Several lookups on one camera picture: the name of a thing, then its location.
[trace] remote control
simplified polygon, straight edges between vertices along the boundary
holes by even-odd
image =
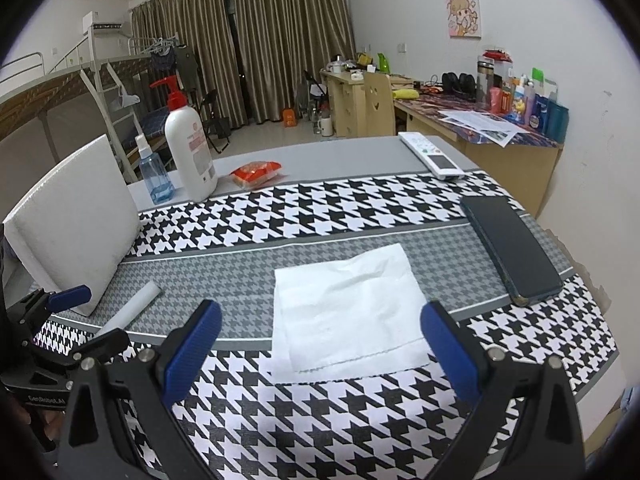
[[[458,165],[453,162],[433,142],[418,132],[400,132],[398,137],[407,147],[429,168],[437,179],[458,178],[465,174]]]

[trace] blue gripper pad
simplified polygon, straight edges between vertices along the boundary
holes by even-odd
[[[91,300],[91,289],[86,285],[76,286],[69,290],[63,290],[52,294],[47,301],[47,310],[57,314],[64,312],[75,306],[89,303]]]
[[[222,309],[215,301],[209,301],[204,313],[164,369],[162,402],[166,407],[171,408],[175,402],[187,396],[221,328]]]
[[[480,343],[461,329],[438,301],[422,308],[420,328],[458,398],[475,405],[488,375]]]

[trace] white tissue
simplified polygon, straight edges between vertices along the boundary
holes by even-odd
[[[311,377],[310,370],[324,369],[314,377],[332,380],[428,362],[419,322],[426,299],[400,244],[275,274],[276,375]]]

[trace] tiled floor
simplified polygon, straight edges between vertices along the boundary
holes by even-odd
[[[223,156],[240,155],[241,153],[256,152],[258,150],[268,150],[292,144],[305,144],[306,142],[327,142],[335,137],[321,137],[314,135],[311,123],[303,120],[294,128],[285,128],[282,123],[272,123],[267,121],[263,124],[251,124],[239,130],[234,130],[231,134],[231,144],[222,153],[217,154],[211,150],[214,159]],[[216,146],[224,146],[222,140],[216,142]]]

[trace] metal screw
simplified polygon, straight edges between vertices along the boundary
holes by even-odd
[[[549,366],[551,366],[554,370],[559,370],[562,368],[562,360],[557,355],[552,355],[549,358]]]
[[[93,357],[88,357],[80,363],[80,367],[84,371],[91,370],[95,366],[95,359]]]
[[[502,350],[502,348],[498,348],[497,346],[489,348],[486,353],[491,361],[503,361],[506,357],[504,350]]]
[[[143,363],[148,363],[156,357],[156,352],[151,348],[145,348],[138,353],[138,359],[140,359]]]

